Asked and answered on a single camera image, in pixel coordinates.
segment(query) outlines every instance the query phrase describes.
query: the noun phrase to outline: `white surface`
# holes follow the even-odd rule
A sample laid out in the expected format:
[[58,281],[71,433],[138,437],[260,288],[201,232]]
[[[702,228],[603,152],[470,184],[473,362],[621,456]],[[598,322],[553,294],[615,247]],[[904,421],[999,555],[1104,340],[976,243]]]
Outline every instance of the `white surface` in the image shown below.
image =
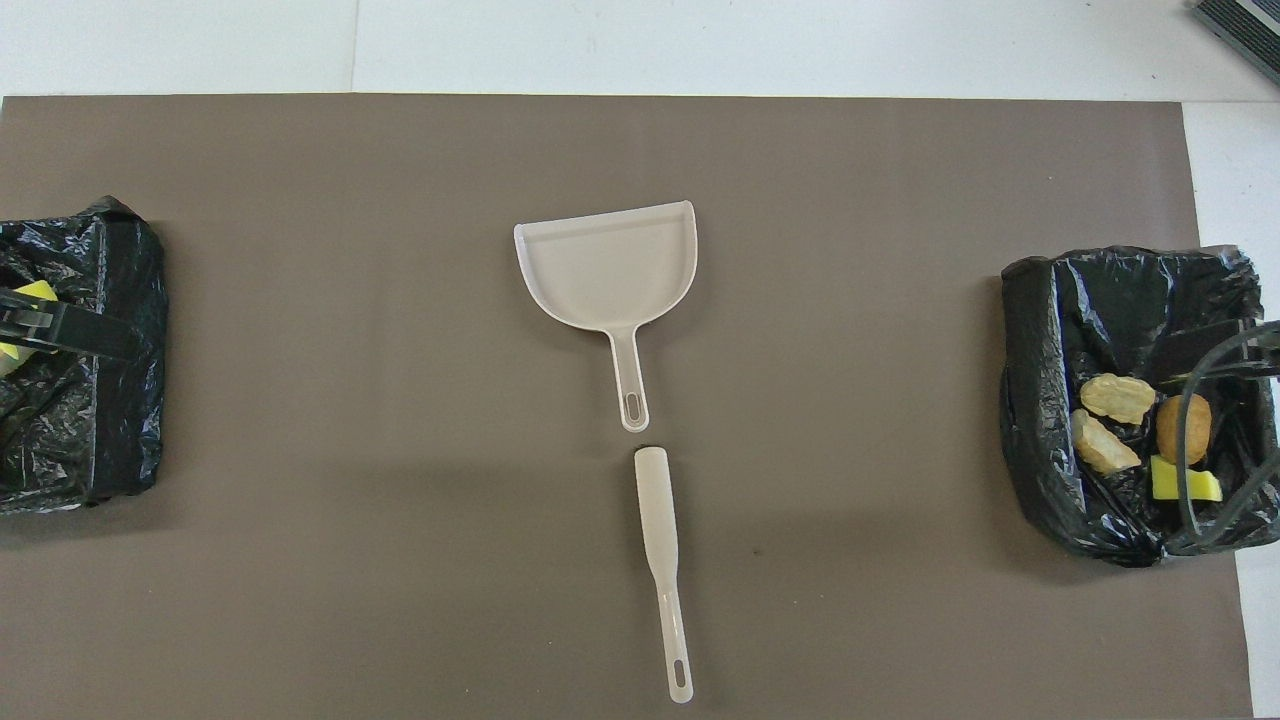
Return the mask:
[[355,0],[0,0],[0,95],[344,92]]
[[[1280,104],[1187,104],[1187,147],[1203,245],[1239,245],[1280,318]],[[1280,543],[1235,555],[1253,714],[1280,716]]]
[[698,270],[689,201],[516,225],[525,286],[557,320],[609,336],[622,427],[649,427],[636,329],[680,302]]
[[[1280,88],[1181,0],[0,0],[0,95],[1263,101],[1188,104],[1187,133],[1202,241],[1280,309]],[[1254,712],[1280,716],[1280,547],[1238,560]]]
[[649,559],[649,570],[658,589],[662,647],[667,657],[667,689],[671,700],[689,702],[694,698],[694,676],[689,669],[685,620],[680,614],[680,591],[676,588],[680,547],[676,537],[676,501],[671,495],[671,466],[667,464],[667,451],[660,447],[641,447],[636,451],[635,461],[644,553]]

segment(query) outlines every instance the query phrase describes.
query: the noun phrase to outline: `yellow object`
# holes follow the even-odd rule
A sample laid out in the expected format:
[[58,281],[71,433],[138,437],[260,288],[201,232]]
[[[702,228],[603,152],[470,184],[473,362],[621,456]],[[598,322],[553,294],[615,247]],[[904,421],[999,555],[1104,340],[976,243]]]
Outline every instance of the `yellow object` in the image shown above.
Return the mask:
[[[1192,500],[1222,502],[1222,483],[1208,470],[1187,470],[1187,489]],[[1151,496],[1178,500],[1178,466],[1160,455],[1151,456]]]
[[[20,292],[23,295],[29,295],[32,297],[38,297],[41,300],[58,300],[58,295],[54,293],[54,288],[49,286],[45,281],[36,281],[31,284],[24,284],[14,292]],[[31,355],[31,350],[26,347],[18,347],[17,345],[10,345],[8,342],[0,342],[0,352],[8,355],[10,359],[22,363]]]

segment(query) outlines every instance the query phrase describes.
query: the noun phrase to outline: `dustpan handle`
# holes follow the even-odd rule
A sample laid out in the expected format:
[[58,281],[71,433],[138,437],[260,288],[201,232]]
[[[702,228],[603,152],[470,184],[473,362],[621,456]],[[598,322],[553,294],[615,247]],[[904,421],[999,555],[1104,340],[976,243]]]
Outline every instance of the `dustpan handle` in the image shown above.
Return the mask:
[[636,350],[636,328],[609,331],[613,348],[613,375],[618,380],[618,411],[622,427],[639,433],[649,427],[649,402],[644,398],[640,377],[640,352]]

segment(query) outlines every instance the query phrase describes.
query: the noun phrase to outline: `white dustpan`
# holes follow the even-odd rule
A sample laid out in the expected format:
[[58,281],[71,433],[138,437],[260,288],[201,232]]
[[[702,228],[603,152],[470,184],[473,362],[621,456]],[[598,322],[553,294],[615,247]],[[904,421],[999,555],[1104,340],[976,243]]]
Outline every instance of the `white dustpan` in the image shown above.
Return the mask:
[[622,427],[649,427],[636,328],[676,306],[694,282],[698,231],[689,201],[516,225],[529,292],[548,315],[609,336]]

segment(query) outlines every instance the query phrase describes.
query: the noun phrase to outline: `brown food item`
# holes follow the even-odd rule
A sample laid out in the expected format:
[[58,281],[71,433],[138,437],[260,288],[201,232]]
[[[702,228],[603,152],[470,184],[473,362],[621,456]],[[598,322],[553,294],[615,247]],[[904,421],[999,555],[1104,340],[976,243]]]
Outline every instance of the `brown food item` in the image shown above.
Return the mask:
[[1142,465],[1138,454],[1120,442],[1120,438],[1089,415],[1088,410],[1071,413],[1071,443],[1080,454],[1080,460],[1103,475]]
[[[1178,410],[1183,406],[1181,396],[1170,397],[1156,413],[1156,447],[1165,460],[1178,462]],[[1192,395],[1190,409],[1187,410],[1187,464],[1194,465],[1208,452],[1208,434],[1213,427],[1213,413],[1208,401]]]
[[1140,425],[1147,410],[1156,404],[1156,391],[1138,378],[1102,373],[1080,388],[1080,404],[1094,415]]

